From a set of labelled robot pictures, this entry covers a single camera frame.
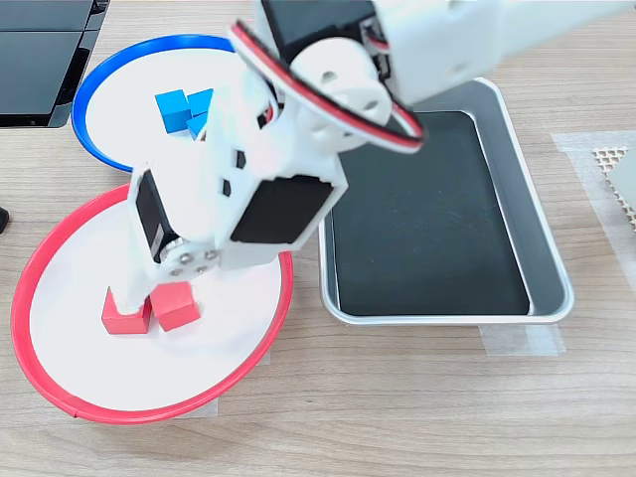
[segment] red and white cable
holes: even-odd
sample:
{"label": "red and white cable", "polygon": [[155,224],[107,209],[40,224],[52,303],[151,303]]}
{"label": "red and white cable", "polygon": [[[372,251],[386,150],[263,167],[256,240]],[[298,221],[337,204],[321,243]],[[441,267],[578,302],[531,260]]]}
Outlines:
{"label": "red and white cable", "polygon": [[383,55],[388,55],[390,52],[389,43],[386,40],[382,40],[379,38],[373,30],[367,30],[367,38],[369,39],[369,43],[378,53],[382,53]]}
{"label": "red and white cable", "polygon": [[357,112],[323,94],[297,76],[243,23],[230,28],[230,39],[240,57],[252,68],[281,88],[303,106],[342,129],[363,137],[366,141],[385,149],[412,154],[424,142],[424,129],[415,115],[394,97],[392,115],[406,134],[374,123]]}

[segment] screw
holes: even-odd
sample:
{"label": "screw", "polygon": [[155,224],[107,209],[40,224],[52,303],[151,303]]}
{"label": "screw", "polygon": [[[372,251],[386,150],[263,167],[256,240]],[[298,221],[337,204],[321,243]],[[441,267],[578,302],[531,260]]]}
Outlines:
{"label": "screw", "polygon": [[183,255],[179,257],[179,261],[181,262],[182,265],[187,265],[192,260],[193,260],[192,255],[190,253],[184,253]]}
{"label": "screw", "polygon": [[325,72],[322,74],[322,82],[333,81],[338,77],[334,72]]}

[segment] block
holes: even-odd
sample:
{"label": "block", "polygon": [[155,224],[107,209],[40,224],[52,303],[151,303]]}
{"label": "block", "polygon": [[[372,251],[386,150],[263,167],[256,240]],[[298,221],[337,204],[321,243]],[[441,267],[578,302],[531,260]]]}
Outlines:
{"label": "block", "polygon": [[201,317],[187,281],[159,285],[150,293],[150,303],[163,331],[174,330]]}
{"label": "block", "polygon": [[205,89],[188,95],[188,104],[193,117],[208,112],[213,93],[213,89]]}
{"label": "block", "polygon": [[208,121],[208,114],[204,112],[198,116],[193,117],[188,121],[188,130],[193,139],[197,139],[201,130],[205,127]]}
{"label": "block", "polygon": [[150,300],[146,299],[137,313],[133,315],[120,314],[112,299],[112,292],[108,288],[101,312],[101,322],[111,335],[145,335],[148,333],[150,325],[150,311]]}
{"label": "block", "polygon": [[192,112],[182,89],[156,94],[155,99],[157,100],[166,132],[171,133],[188,129],[188,121],[192,119]]}

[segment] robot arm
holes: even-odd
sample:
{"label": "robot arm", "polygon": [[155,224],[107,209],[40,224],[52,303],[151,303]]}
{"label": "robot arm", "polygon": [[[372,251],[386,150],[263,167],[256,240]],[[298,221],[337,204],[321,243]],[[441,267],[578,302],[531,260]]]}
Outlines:
{"label": "robot arm", "polygon": [[[372,143],[410,153],[415,103],[628,2],[256,0],[256,32],[216,88],[192,157],[152,158],[131,179],[122,313],[160,283],[300,249],[347,190],[338,153]],[[402,132],[388,129],[393,117]]]}

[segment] red rim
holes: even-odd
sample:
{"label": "red rim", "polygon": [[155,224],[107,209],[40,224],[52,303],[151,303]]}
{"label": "red rim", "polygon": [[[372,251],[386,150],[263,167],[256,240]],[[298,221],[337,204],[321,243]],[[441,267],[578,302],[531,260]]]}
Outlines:
{"label": "red rim", "polygon": [[207,391],[176,404],[148,410],[116,410],[91,404],[60,387],[44,370],[31,340],[31,303],[40,277],[60,247],[81,226],[100,212],[126,199],[128,186],[121,186],[81,206],[59,223],[33,253],[22,272],[11,309],[11,336],[22,371],[42,396],[73,417],[108,424],[141,424],[169,419],[189,412],[218,398],[232,388],[258,364],[282,328],[291,304],[294,273],[291,254],[279,256],[281,270],[280,298],[274,318],[256,349],[229,376]]}

